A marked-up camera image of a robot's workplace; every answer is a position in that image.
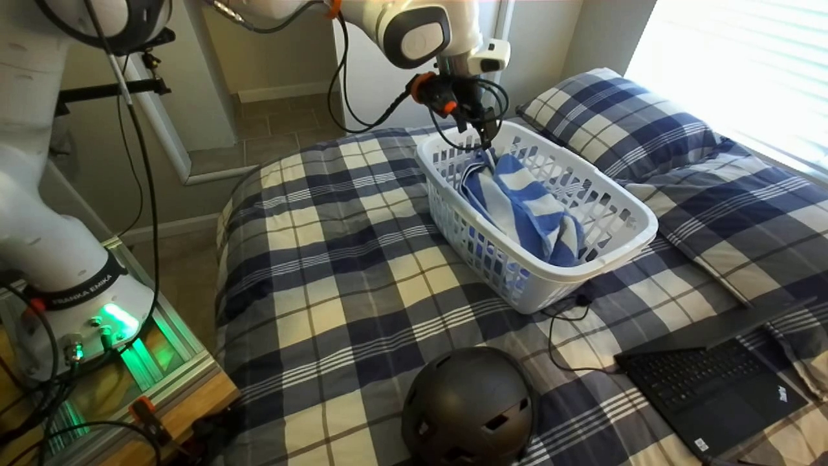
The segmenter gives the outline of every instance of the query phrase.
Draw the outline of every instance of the blue plaid comforter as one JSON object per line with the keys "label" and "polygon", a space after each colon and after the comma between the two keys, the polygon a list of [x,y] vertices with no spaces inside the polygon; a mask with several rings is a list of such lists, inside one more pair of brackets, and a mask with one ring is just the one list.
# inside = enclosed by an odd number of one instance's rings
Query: blue plaid comforter
{"label": "blue plaid comforter", "polygon": [[[661,186],[633,189],[673,227],[679,201]],[[428,221],[410,136],[342,141],[263,166],[220,221],[220,361],[248,408],[221,463],[406,463],[400,405],[410,378],[472,344],[510,353],[541,382],[547,462],[692,463],[647,400],[609,374],[612,355],[743,305],[722,274],[677,246],[679,227],[598,278],[589,308],[565,300],[525,318]],[[556,321],[547,334],[556,311],[585,318]],[[778,334],[819,327],[801,318]],[[748,342],[775,349],[769,334]],[[581,370],[560,374],[550,359]],[[806,463],[828,452],[822,432],[826,412],[806,408],[735,460]]]}

